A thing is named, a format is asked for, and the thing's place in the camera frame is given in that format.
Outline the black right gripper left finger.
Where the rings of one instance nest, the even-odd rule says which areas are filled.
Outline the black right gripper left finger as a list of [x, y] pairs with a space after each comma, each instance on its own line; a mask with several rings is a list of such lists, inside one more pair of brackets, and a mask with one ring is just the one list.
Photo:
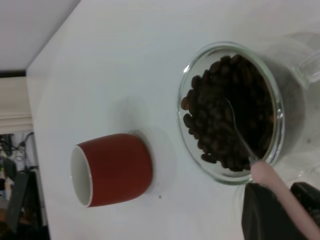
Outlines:
[[304, 240], [288, 214], [266, 187], [245, 186], [241, 227], [245, 240]]

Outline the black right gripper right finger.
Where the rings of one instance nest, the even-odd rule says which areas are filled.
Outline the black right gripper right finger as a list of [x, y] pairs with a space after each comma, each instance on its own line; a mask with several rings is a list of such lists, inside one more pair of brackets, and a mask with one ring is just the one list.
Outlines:
[[319, 227], [320, 190], [306, 182], [295, 182], [290, 190]]

